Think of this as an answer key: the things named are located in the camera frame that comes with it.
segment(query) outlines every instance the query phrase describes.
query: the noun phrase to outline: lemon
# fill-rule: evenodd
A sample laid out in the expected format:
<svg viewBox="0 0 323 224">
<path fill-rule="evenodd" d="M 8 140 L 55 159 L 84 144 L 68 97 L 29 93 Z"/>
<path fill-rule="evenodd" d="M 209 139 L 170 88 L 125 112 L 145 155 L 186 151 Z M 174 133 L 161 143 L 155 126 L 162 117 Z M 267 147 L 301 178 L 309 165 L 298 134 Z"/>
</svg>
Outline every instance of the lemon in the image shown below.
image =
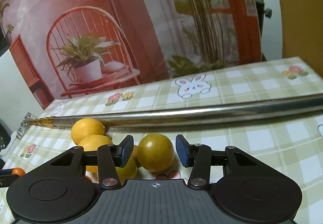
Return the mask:
<svg viewBox="0 0 323 224">
<path fill-rule="evenodd" d="M 138 145 L 139 163 L 150 172 L 161 172 L 169 168 L 174 160 L 172 142 L 161 134 L 148 134 Z"/>
<path fill-rule="evenodd" d="M 71 130 L 73 142 L 78 145 L 88 135 L 103 135 L 104 125 L 94 118 L 82 118 L 77 121 Z"/>
<path fill-rule="evenodd" d="M 120 178 L 121 184 L 123 184 L 123 182 L 127 178 L 129 178 L 129 179 L 135 178 L 135 176 L 137 174 L 136 162 L 133 159 L 133 157 L 131 156 L 125 167 L 116 167 L 116 170 L 117 170 L 117 174 Z"/>
<path fill-rule="evenodd" d="M 138 146 L 137 145 L 133 145 L 133 151 L 131 153 L 131 156 L 133 157 L 133 159 L 135 160 L 136 162 L 136 165 L 137 165 L 137 168 L 140 168 L 141 165 L 138 161 L 138 158 L 137 158 L 137 151 L 138 151 Z"/>
<path fill-rule="evenodd" d="M 84 148 L 84 151 L 94 151 L 97 150 L 102 145 L 112 144 L 109 137 L 103 135 L 89 135 L 83 138 L 79 146 Z M 86 166 L 88 172 L 95 173 L 98 171 L 97 166 Z"/>
</svg>

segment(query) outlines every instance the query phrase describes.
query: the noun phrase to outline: bunny ear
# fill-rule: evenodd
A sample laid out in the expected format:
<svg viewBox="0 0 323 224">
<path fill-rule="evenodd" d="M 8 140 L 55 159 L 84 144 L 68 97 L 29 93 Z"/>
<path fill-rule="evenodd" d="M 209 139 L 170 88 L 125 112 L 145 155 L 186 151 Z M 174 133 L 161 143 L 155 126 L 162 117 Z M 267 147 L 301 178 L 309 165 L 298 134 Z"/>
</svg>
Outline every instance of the bunny ear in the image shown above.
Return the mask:
<svg viewBox="0 0 323 224">
<path fill-rule="evenodd" d="M 175 84 L 177 84 L 178 86 L 185 85 L 186 83 L 189 83 L 189 81 L 186 79 L 178 79 L 175 81 Z"/>
<path fill-rule="evenodd" d="M 199 74 L 197 76 L 195 76 L 192 81 L 201 81 L 205 78 L 205 74 Z"/>
</svg>

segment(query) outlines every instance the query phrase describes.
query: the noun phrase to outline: gray ribbed panel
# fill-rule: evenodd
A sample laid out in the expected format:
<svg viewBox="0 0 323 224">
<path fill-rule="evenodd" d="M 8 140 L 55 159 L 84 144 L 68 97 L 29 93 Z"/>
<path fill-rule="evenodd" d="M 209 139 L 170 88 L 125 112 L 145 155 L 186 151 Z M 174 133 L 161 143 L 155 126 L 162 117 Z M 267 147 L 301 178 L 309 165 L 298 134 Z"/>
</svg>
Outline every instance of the gray ribbed panel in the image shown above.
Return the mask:
<svg viewBox="0 0 323 224">
<path fill-rule="evenodd" d="M 66 224 L 241 224 L 220 211 L 205 191 L 182 180 L 128 180 L 119 190 L 104 191 L 84 215 Z"/>
</svg>

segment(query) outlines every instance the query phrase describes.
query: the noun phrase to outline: black circular cover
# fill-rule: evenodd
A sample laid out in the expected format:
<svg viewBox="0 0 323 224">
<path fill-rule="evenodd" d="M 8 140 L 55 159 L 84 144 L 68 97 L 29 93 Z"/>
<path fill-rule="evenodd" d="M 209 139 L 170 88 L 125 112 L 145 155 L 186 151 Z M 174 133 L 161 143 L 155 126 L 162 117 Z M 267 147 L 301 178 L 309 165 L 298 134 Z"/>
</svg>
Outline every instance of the black circular cover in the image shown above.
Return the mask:
<svg viewBox="0 0 323 224">
<path fill-rule="evenodd" d="M 298 185 L 288 177 L 221 178 L 213 191 L 217 204 L 234 218 L 251 223 L 292 219 L 302 201 Z"/>
<path fill-rule="evenodd" d="M 94 198 L 94 185 L 80 174 L 46 178 L 28 173 L 7 191 L 7 202 L 16 218 L 42 223 L 71 219 Z"/>
</svg>

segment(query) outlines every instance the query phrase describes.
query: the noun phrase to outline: green and white checkered tablecloth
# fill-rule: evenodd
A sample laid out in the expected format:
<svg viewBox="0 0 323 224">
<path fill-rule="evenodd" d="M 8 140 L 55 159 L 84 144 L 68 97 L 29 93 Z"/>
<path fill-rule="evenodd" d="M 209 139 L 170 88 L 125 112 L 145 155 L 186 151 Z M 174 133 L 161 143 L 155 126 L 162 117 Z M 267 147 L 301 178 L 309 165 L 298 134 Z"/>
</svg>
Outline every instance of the green and white checkered tablecloth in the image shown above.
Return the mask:
<svg viewBox="0 0 323 224">
<path fill-rule="evenodd" d="M 176 79 L 173 79 L 71 100 L 55 100 L 42 117 L 203 106 L 323 92 L 323 80 L 300 58 L 242 65 L 205 75 L 204 81 L 211 85 L 210 91 L 188 99 L 178 95 L 177 84 L 180 83 L 175 83 Z M 190 130 L 182 127 L 173 131 L 163 128 L 159 133 L 169 137 L 173 144 L 176 135 L 183 134 L 190 143 L 203 143 L 213 150 L 224 150 L 228 145 L 237 146 L 298 183 L 303 193 L 295 218 L 298 224 L 322 224 L 323 138 L 317 131 L 320 124 L 323 124 L 323 115 L 272 119 L 261 124 L 232 124 L 222 128 L 197 126 Z M 135 144 L 138 144 L 147 133 L 137 129 L 110 129 L 107 134 L 115 144 L 131 134 Z M 21 167 L 29 172 L 73 146 L 69 129 L 32 126 L 14 148 L 5 168 Z M 173 166 L 162 173 L 151 174 L 140 168 L 137 177 L 188 179 L 190 169 L 183 168 L 176 159 Z M 222 168 L 212 167 L 212 182 L 222 176 Z M 7 188 L 0 189 L 0 223 L 3 224 L 14 220 L 6 203 L 6 191 Z"/>
</svg>

